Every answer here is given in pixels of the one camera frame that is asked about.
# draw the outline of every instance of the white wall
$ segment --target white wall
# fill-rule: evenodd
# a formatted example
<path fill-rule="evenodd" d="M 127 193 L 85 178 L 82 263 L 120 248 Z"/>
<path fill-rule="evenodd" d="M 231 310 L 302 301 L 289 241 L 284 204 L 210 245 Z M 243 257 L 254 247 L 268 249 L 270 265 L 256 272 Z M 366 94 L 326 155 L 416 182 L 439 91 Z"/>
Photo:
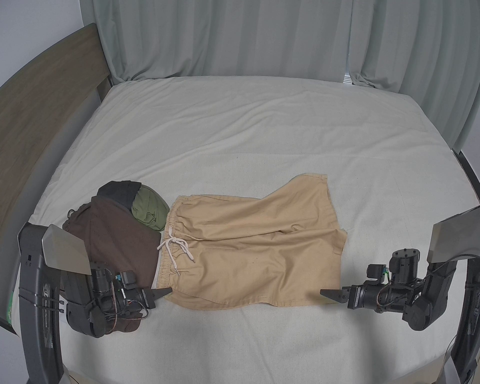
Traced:
<path fill-rule="evenodd" d="M 462 152 L 480 180 L 480 108 L 477 111 L 472 130 L 468 134 Z"/>
<path fill-rule="evenodd" d="M 79 0 L 0 0 L 0 85 L 45 49 L 83 27 Z M 22 342 L 0 328 L 0 383 L 26 383 Z"/>

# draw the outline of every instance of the curtain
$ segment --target curtain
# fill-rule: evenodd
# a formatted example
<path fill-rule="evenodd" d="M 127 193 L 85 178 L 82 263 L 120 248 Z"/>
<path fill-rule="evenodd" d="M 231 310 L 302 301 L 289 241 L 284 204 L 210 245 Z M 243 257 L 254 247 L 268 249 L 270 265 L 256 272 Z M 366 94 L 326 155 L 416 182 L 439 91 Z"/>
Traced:
<path fill-rule="evenodd" d="M 94 0 L 93 10 L 115 84 L 197 75 L 341 82 L 346 72 L 352 0 Z"/>
<path fill-rule="evenodd" d="M 353 83 L 411 96 L 456 151 L 478 108 L 479 52 L 479 0 L 353 1 Z"/>

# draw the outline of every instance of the clothing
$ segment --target clothing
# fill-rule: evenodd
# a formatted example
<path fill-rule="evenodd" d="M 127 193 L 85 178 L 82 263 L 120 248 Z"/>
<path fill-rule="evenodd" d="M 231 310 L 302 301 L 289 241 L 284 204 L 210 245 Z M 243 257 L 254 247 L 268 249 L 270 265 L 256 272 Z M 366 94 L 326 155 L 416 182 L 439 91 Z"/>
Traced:
<path fill-rule="evenodd" d="M 94 196 L 90 203 L 73 212 L 62 227 L 84 241 L 90 261 L 106 263 L 113 272 L 133 271 L 138 286 L 151 287 L 160 233 L 135 220 L 123 205 Z M 119 319 L 115 329 L 131 332 L 139 323 Z"/>
<path fill-rule="evenodd" d="M 150 187 L 142 185 L 132 203 L 132 214 L 155 231 L 163 231 L 170 210 L 168 204 Z"/>
<path fill-rule="evenodd" d="M 182 307 L 215 310 L 329 302 L 320 289 L 340 286 L 347 234 L 327 177 L 304 174 L 263 199 L 180 196 L 164 240 L 157 288 L 172 287 L 165 297 Z"/>
<path fill-rule="evenodd" d="M 96 195 L 115 200 L 130 211 L 141 186 L 138 181 L 109 181 L 98 189 Z"/>

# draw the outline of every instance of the white bed sheet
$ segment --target white bed sheet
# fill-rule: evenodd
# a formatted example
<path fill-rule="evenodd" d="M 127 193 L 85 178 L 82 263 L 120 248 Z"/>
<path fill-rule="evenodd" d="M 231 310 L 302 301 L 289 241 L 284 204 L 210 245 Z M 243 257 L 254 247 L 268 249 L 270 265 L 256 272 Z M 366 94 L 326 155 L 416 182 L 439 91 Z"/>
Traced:
<path fill-rule="evenodd" d="M 295 175 L 328 175 L 348 232 L 342 284 L 419 248 L 432 225 L 478 204 L 454 155 L 409 97 L 274 77 L 191 77 L 111 89 L 46 188 L 31 222 L 61 226 L 109 180 L 177 195 L 263 197 Z M 466 263 L 445 314 L 414 332 L 400 314 L 342 305 L 203 312 L 160 300 L 131 334 L 94 339 L 61 323 L 64 363 L 102 383 L 383 383 L 441 355 L 456 333 Z"/>

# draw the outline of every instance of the tan shorts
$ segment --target tan shorts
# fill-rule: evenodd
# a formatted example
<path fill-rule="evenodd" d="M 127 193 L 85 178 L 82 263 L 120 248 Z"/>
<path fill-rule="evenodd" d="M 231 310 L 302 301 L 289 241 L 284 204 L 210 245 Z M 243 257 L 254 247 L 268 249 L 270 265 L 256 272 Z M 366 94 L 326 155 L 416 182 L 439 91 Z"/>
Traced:
<path fill-rule="evenodd" d="M 253 303 L 278 307 L 330 302 L 320 289 L 338 289 L 347 233 L 340 229 L 325 175 L 304 174 L 263 199 L 179 196 L 165 240 L 183 239 L 193 261 L 175 243 L 161 252 L 157 288 L 166 298 L 199 310 Z"/>

